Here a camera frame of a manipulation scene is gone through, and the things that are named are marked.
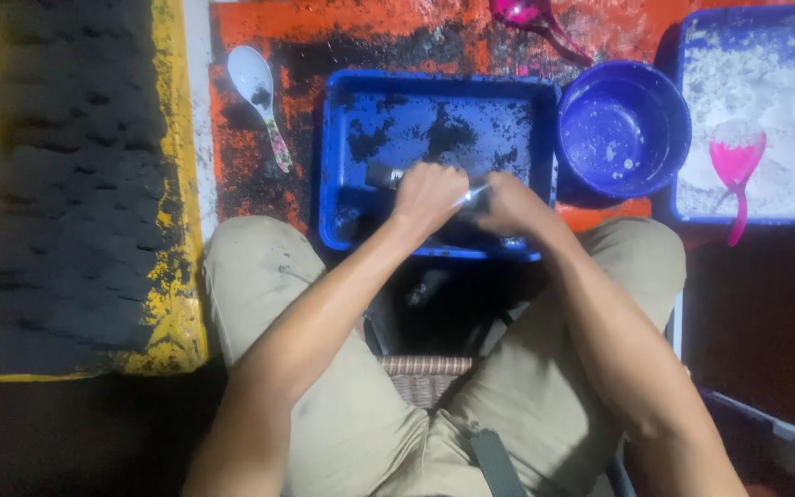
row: pink plastic scoop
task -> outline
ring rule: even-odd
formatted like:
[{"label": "pink plastic scoop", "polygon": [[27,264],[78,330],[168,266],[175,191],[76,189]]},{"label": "pink plastic scoop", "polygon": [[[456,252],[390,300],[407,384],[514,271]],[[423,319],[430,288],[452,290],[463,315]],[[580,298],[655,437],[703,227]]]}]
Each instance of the pink plastic scoop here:
[{"label": "pink plastic scoop", "polygon": [[732,119],[714,130],[710,142],[710,160],[716,175],[737,196],[737,216],[732,223],[728,243],[734,247],[747,226],[745,188],[766,151],[766,132],[757,123]]},{"label": "pink plastic scoop", "polygon": [[497,17],[521,28],[550,29],[566,40],[588,64],[593,63],[593,59],[585,53],[579,44],[569,38],[563,28],[560,28],[560,23],[554,17],[554,11],[551,10],[550,0],[490,0],[490,7]]}]

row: orange surface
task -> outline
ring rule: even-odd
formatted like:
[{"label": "orange surface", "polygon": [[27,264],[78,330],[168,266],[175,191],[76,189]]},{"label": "orange surface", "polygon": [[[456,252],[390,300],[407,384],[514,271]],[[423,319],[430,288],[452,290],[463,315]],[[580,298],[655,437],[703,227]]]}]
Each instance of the orange surface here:
[{"label": "orange surface", "polygon": [[[554,0],[554,11],[570,36],[597,60],[629,58],[651,63],[665,30],[690,12],[717,6],[779,5],[789,2],[727,0]],[[214,65],[211,68],[211,113],[214,135],[218,214],[221,220],[238,215],[270,214],[301,231],[311,224],[310,175],[315,174],[315,109],[328,74],[313,74],[300,83],[308,90],[297,94],[299,60],[279,60],[276,46],[290,43],[326,43],[333,36],[366,43],[394,43],[420,28],[450,26],[462,42],[460,60],[417,64],[335,64],[386,70],[464,74],[539,74],[567,84],[582,69],[558,56],[543,37],[494,21],[486,0],[263,0],[211,7]],[[272,66],[276,79],[276,116],[293,153],[295,173],[275,181],[260,170],[266,162],[268,138],[263,130],[238,129],[225,111],[238,97],[224,78],[225,54],[237,45],[259,50]],[[337,47],[334,62],[342,57]],[[619,215],[650,217],[648,199],[624,202],[610,209],[578,209],[560,205],[570,226],[584,230]]]}]

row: orange painted board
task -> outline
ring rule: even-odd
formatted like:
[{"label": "orange painted board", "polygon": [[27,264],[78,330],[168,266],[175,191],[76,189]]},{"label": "orange painted board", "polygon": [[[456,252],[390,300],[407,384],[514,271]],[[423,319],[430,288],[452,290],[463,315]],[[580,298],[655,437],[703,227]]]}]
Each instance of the orange painted board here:
[{"label": "orange painted board", "polygon": [[[629,58],[652,63],[668,27],[692,11],[786,3],[554,0],[553,6],[571,38],[596,60]],[[494,21],[485,0],[262,0],[214,4],[211,22],[218,216],[226,220],[266,214],[303,232],[315,225],[313,185],[319,164],[322,90],[333,72],[361,68],[518,74],[566,85],[583,69],[560,57],[552,41]],[[226,56],[238,45],[254,47],[270,63],[276,120],[295,165],[287,175],[275,166],[261,119],[240,100],[225,73]],[[560,204],[558,210],[576,231],[614,216],[650,217],[652,213],[648,199],[609,209]]]}]

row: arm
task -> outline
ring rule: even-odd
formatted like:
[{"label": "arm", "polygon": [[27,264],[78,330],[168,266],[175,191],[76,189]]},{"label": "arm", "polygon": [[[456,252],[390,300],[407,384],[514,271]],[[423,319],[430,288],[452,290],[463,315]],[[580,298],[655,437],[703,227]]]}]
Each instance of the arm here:
[{"label": "arm", "polygon": [[296,299],[232,370],[185,495],[277,497],[293,406],[321,377],[394,269],[459,207],[464,172],[418,163],[395,209],[354,253]]},{"label": "arm", "polygon": [[639,446],[660,495],[746,495],[685,368],[558,214],[509,174],[492,174],[481,227],[538,243],[560,282],[572,342],[602,401]]}]

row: yellow painted board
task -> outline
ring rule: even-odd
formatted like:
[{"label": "yellow painted board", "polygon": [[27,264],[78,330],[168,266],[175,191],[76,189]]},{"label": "yellow painted board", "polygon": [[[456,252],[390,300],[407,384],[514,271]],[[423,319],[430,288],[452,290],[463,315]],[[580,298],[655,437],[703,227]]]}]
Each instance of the yellow painted board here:
[{"label": "yellow painted board", "polygon": [[113,354],[103,368],[91,372],[76,371],[62,377],[0,375],[0,381],[84,378],[107,371],[165,375],[195,370],[207,360],[200,302],[202,235],[181,0],[153,0],[153,22],[158,93],[168,124],[161,149],[169,173],[158,221],[165,237],[173,241],[158,253],[150,274],[155,285],[146,301],[143,322],[155,331],[142,353]]}]

